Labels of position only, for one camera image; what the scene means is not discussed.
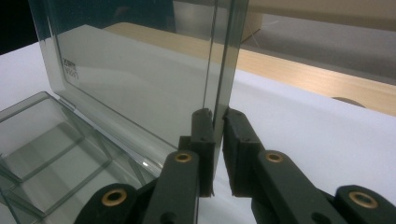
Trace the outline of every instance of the transparent plastic panel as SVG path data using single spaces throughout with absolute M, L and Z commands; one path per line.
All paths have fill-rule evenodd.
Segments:
M 69 213 L 75 218 L 100 188 L 125 183 L 139 189 L 154 178 L 141 161 L 44 92 L 2 111 L 0 121 L 0 203 L 20 223 Z
M 54 92 L 158 167 L 216 112 L 232 3 L 30 0 Z

